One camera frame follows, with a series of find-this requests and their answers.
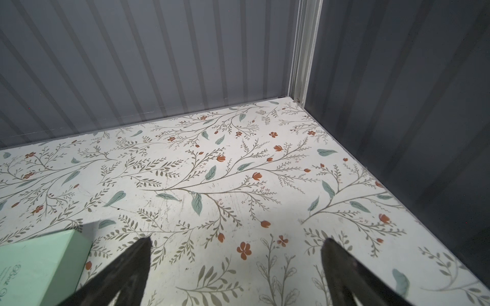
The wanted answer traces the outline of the mint green jewelry box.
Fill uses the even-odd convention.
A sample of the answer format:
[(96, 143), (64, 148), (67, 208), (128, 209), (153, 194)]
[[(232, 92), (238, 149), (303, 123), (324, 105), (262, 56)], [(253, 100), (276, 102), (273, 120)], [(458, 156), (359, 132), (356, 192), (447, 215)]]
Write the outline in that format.
[(75, 293), (92, 242), (66, 230), (1, 247), (1, 305), (58, 305)]

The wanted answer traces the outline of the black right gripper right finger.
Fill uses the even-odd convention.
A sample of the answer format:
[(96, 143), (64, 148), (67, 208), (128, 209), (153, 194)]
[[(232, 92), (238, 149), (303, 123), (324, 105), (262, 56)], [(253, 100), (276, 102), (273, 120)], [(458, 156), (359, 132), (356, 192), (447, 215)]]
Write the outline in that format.
[(333, 305), (410, 305), (335, 240), (324, 241), (321, 258)]

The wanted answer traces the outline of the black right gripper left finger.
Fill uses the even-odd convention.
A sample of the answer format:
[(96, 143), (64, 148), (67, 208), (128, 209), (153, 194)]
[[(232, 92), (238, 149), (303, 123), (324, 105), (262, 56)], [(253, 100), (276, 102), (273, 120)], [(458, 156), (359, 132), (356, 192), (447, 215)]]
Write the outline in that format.
[(149, 237), (140, 238), (61, 305), (140, 305), (151, 266)]

